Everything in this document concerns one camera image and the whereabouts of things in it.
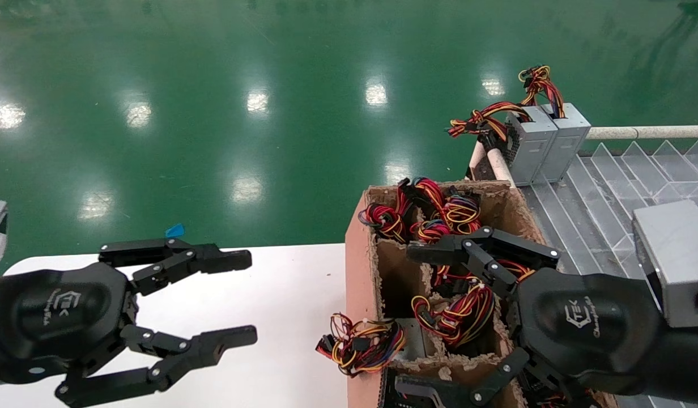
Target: cardboard box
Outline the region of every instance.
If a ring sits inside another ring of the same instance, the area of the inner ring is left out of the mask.
[[[481,195],[480,219],[483,225],[519,235],[528,240],[545,244],[543,235],[535,225],[533,215],[525,199],[506,181],[456,181],[439,183],[445,192],[450,186],[461,192]],[[405,256],[405,245],[392,240],[378,239],[374,230],[357,220],[357,213],[372,202],[395,207],[396,186],[370,186],[359,199],[354,217],[346,232],[346,290],[347,315],[352,320],[362,318],[413,317],[410,300],[414,295],[424,295],[430,300],[432,268],[416,264]],[[425,331],[427,356],[414,361],[394,360],[391,367],[413,375],[439,377],[454,380],[468,386],[476,386],[495,369],[502,358],[514,348],[504,323],[501,321],[499,301],[492,327],[479,338],[480,354],[474,358],[451,354],[442,340]],[[349,408],[377,408],[382,391],[382,374],[362,374],[348,379],[347,398]],[[597,400],[605,408],[618,408],[615,399],[600,393]],[[492,401],[499,408],[526,407],[517,380]]]

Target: white table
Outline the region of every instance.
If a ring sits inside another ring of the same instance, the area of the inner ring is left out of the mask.
[[[105,408],[346,408],[346,377],[314,351],[329,316],[344,310],[344,244],[248,248],[253,266],[196,274],[147,297],[137,324],[190,338],[255,325],[258,343],[227,350],[216,367],[189,372],[170,390],[101,405]],[[78,269],[97,255],[41,256],[7,272]],[[130,276],[137,268],[124,268]],[[152,366],[157,359],[124,351],[99,374]],[[64,408],[54,390],[64,376],[0,385],[0,408]]]

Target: green epoxy floor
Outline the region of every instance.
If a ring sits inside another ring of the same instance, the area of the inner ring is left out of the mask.
[[[551,65],[596,126],[698,124],[698,3],[0,1],[0,199],[28,256],[333,243],[369,184],[465,173],[443,128]]]

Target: white pipe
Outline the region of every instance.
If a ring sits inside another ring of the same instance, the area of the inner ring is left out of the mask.
[[[698,139],[698,125],[593,127],[586,140],[681,138]]]
[[[487,161],[489,161],[492,167],[492,172],[495,173],[496,180],[510,181],[510,188],[515,188],[515,181],[510,175],[510,169],[507,163],[505,163],[505,158],[500,149],[492,149],[487,152]]]
[[[474,170],[474,168],[478,167],[478,164],[483,160],[485,155],[486,152],[484,152],[483,144],[478,140],[475,142],[475,149],[473,150],[473,156],[470,158],[469,168]]]

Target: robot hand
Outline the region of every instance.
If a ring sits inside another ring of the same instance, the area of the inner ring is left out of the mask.
[[[433,245],[411,243],[407,254],[418,262],[462,265],[482,279],[507,302],[517,349],[484,387],[460,390],[450,382],[401,375],[399,392],[439,398],[438,406],[446,408],[483,406],[520,374],[564,393],[574,406],[594,405],[588,388],[698,403],[698,328],[668,326],[647,282],[562,274],[558,251],[489,227],[446,235]],[[515,276],[496,259],[533,273]]]
[[[0,383],[67,374],[56,396],[72,408],[164,392],[190,370],[217,365],[227,349],[254,344],[256,328],[209,331],[191,339],[136,326],[137,294],[153,294],[194,273],[247,269],[247,250],[147,240],[103,245],[100,258],[73,271],[0,278]],[[116,268],[149,266],[133,280]],[[125,348],[157,356],[150,368],[89,377]]]

